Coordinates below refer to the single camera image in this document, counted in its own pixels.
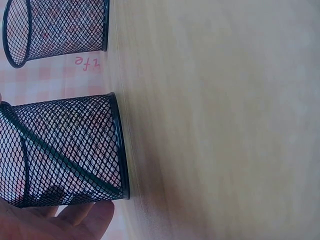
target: checkered cloth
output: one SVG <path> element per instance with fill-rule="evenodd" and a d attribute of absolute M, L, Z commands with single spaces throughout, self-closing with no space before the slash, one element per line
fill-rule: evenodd
<path fill-rule="evenodd" d="M 1 21 L 7 1 L 0 0 Z M 28 61 L 15 69 L 0 44 L 0 92 L 2 100 L 21 105 L 56 99 L 105 94 L 99 52 L 76 53 Z M 122 208 L 115 202 L 114 218 L 103 240 L 125 240 Z"/>

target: pink handwriting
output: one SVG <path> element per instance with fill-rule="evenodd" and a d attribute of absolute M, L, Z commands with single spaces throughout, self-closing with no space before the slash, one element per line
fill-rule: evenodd
<path fill-rule="evenodd" d="M 81 65 L 83 64 L 84 68 L 83 71 L 86 72 L 89 69 L 89 66 L 92 66 L 93 69 L 95 68 L 100 68 L 100 64 L 98 64 L 98 59 L 95 58 L 93 61 L 90 61 L 90 57 L 87 57 L 86 61 L 80 56 L 75 57 L 75 62 L 76 65 Z"/>

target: metal mesh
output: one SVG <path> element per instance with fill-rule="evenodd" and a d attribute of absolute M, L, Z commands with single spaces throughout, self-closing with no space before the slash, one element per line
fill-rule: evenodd
<path fill-rule="evenodd" d="M 106 51 L 109 0 L 9 0 L 3 47 L 10 64 L 57 55 Z"/>
<path fill-rule="evenodd" d="M 0 197 L 17 207 L 129 198 L 113 93 L 0 104 Z"/>

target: wooden table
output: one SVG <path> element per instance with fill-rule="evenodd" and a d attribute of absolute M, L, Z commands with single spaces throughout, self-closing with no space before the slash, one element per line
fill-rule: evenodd
<path fill-rule="evenodd" d="M 317 0 L 111 0 L 131 240 L 320 238 Z"/>

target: hand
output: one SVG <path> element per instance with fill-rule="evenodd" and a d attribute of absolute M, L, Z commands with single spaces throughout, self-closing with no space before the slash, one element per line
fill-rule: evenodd
<path fill-rule="evenodd" d="M 100 240 L 114 215 L 111 201 L 67 206 L 17 208 L 0 198 L 0 239 Z"/>

